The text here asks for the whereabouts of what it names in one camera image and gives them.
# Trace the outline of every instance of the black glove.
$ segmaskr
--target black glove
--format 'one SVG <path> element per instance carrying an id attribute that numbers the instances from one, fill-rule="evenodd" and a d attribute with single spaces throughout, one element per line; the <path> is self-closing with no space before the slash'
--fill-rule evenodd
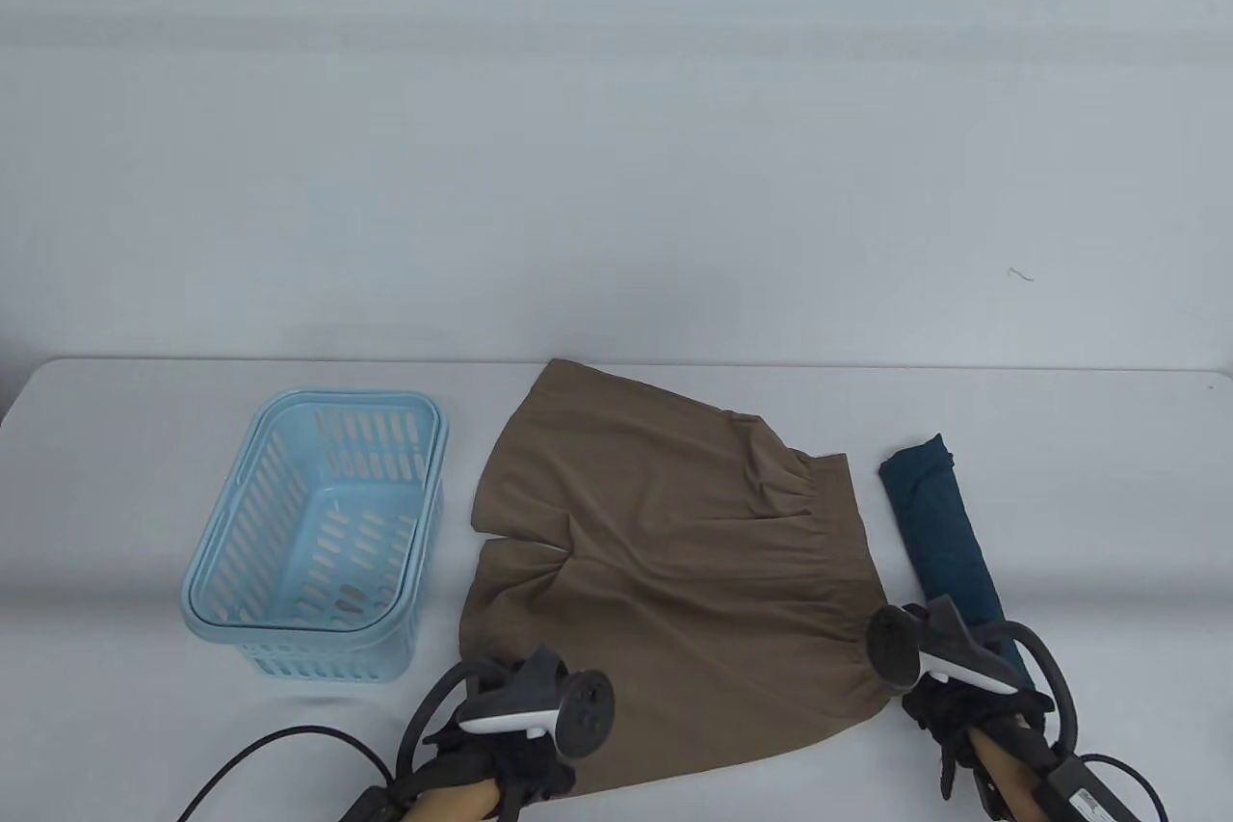
<path id="1" fill-rule="evenodd" d="M 436 746 L 436 757 L 395 781 L 390 792 L 397 804 L 409 806 L 428 790 L 493 779 L 501 790 L 494 815 L 499 822 L 513 822 L 524 806 L 573 789 L 573 768 L 561 762 L 551 736 L 476 736 L 451 718 L 424 744 Z"/>
<path id="2" fill-rule="evenodd" d="M 990 727 L 1022 716 L 1031 730 L 1042 736 L 1044 715 L 1053 712 L 1053 700 L 1036 690 L 993 694 L 953 678 L 946 683 L 926 675 L 904 694 L 904 712 L 928 730 L 942 747 L 942 799 L 949 800 L 956 765 L 972 768 L 988 779 L 972 742 L 969 728 Z"/>

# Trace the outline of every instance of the light blue plastic basket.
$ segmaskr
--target light blue plastic basket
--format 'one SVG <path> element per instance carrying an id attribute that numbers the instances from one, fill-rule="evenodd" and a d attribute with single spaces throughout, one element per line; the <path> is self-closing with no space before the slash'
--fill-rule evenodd
<path id="1" fill-rule="evenodd" d="M 440 408 L 409 391 L 272 399 L 185 576 L 189 629 L 274 678 L 397 678 L 414 648 L 448 436 Z"/>

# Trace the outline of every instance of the black cable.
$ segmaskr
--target black cable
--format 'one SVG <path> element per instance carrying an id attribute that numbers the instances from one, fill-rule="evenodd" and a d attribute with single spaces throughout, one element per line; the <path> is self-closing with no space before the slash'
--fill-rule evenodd
<path id="1" fill-rule="evenodd" d="M 1148 783 L 1148 779 L 1145 776 L 1139 774 L 1139 771 L 1137 771 L 1129 764 L 1127 764 L 1123 760 L 1118 760 L 1117 758 L 1110 758 L 1106 754 L 1096 754 L 1096 753 L 1080 754 L 1079 760 L 1083 760 L 1084 764 L 1107 764 L 1111 768 L 1117 768 L 1123 774 L 1127 774 L 1128 776 L 1133 778 L 1134 783 L 1142 786 L 1145 795 L 1148 795 L 1148 799 L 1152 800 L 1152 805 L 1155 806 L 1157 815 L 1160 817 L 1160 822 L 1169 822 L 1169 813 L 1164 811 L 1164 804 L 1160 800 L 1160 795 L 1155 791 L 1155 787 Z"/>
<path id="2" fill-rule="evenodd" d="M 386 786 L 393 784 L 393 775 L 390 773 L 387 765 L 385 765 L 385 762 L 377 757 L 376 752 L 374 752 L 371 748 L 369 748 L 365 743 L 363 743 L 354 736 L 349 736 L 344 732 L 340 732 L 337 728 L 330 728 L 330 726 L 289 726 L 287 728 L 280 728 L 277 732 L 272 732 L 268 736 L 261 736 L 259 739 L 253 742 L 248 748 L 245 748 L 243 752 L 239 752 L 234 758 L 232 758 L 223 767 L 221 767 L 218 771 L 212 778 L 210 778 L 210 780 L 206 781 L 206 785 L 197 791 L 197 795 L 192 797 L 192 801 L 189 804 L 187 808 L 185 808 L 185 811 L 180 813 L 180 817 L 176 818 L 175 822 L 185 822 L 185 820 L 187 820 L 189 816 L 191 816 L 196 811 L 197 806 L 201 805 L 201 801 L 210 795 L 210 791 L 218 785 L 218 781 L 224 776 L 227 776 L 236 768 L 236 765 L 239 764 L 242 760 L 244 760 L 248 755 L 250 755 L 252 752 L 255 752 L 259 748 L 264 748 L 270 742 L 277 742 L 280 738 L 290 738 L 291 736 L 308 736 L 308 735 L 328 736 L 329 738 L 337 738 L 339 742 L 346 742 L 349 746 L 351 746 L 351 748 L 354 748 L 365 758 L 367 758 L 370 762 L 372 762 L 374 767 L 376 767 L 376 769 L 381 771 L 381 776 L 385 778 Z"/>

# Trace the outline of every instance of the table surface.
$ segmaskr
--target table surface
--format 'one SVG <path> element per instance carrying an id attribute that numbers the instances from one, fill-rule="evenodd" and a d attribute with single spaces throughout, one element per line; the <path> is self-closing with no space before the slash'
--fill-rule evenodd
<path id="1" fill-rule="evenodd" d="M 877 466 L 942 433 L 1006 610 L 1067 673 L 1080 747 L 1131 762 L 1174 818 L 1227 811 L 1233 768 L 1233 381 L 1218 373 L 625 365 L 846 452 L 889 598 L 919 599 Z M 392 760 L 457 657 L 476 479 L 538 365 L 57 360 L 0 426 L 0 816 L 171 820 L 253 738 L 337 725 Z M 184 627 L 179 588 L 253 413 L 292 387 L 432 394 L 453 426 L 418 648 L 388 685 L 268 680 Z M 533 807 L 538 820 L 981 820 L 898 709 L 778 758 Z M 1132 784 L 1100 771 L 1147 821 Z M 250 758 L 196 822 L 332 822 L 374 783 L 330 741 Z"/>

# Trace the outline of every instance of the white backdrop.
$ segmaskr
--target white backdrop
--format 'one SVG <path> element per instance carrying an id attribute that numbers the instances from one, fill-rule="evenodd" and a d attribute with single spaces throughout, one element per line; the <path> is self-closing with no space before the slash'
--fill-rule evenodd
<path id="1" fill-rule="evenodd" d="M 57 355 L 1223 368 L 1233 0 L 0 0 Z"/>

